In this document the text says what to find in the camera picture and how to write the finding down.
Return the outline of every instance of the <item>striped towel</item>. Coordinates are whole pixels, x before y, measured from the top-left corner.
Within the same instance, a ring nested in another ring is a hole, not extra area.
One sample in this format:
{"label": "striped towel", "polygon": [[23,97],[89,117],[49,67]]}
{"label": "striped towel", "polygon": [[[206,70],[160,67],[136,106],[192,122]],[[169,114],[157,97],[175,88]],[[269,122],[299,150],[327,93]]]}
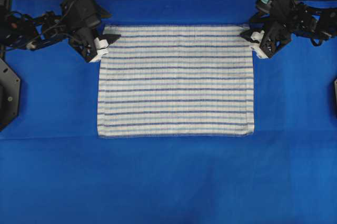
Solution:
{"label": "striped towel", "polygon": [[101,60],[98,134],[244,136],[254,74],[239,26],[107,26],[122,37]]}

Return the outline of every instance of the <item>blue cloth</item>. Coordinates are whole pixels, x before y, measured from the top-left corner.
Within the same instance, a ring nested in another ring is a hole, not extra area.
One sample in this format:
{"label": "blue cloth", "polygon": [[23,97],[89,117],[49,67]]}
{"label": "blue cloth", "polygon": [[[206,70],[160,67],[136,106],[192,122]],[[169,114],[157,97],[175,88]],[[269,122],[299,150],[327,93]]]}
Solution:
{"label": "blue cloth", "polygon": [[[62,0],[14,0],[37,16]],[[97,0],[106,24],[240,24],[255,0]],[[313,3],[334,6],[336,3]],[[6,58],[21,114],[0,136],[0,223],[336,223],[337,40],[254,59],[245,138],[96,137],[98,64],[66,42]]]}

